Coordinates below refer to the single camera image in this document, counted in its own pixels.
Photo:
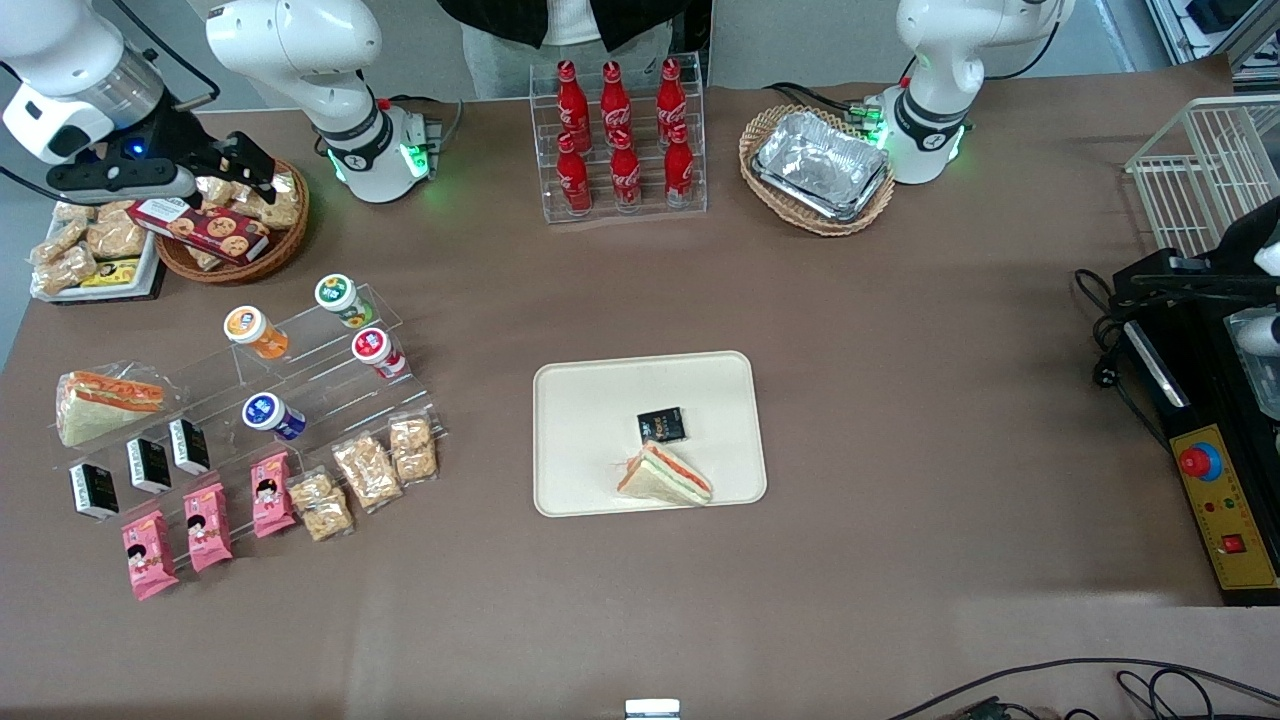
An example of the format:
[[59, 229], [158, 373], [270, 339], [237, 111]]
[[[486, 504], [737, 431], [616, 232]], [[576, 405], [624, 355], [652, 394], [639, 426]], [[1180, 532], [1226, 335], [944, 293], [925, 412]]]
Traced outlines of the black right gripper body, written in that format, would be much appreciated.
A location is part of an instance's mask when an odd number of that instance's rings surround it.
[[210, 136], [195, 114], [173, 105], [157, 105], [140, 123], [140, 177], [175, 179], [179, 170], [193, 177], [238, 179], [238, 167], [225, 158], [219, 141]]

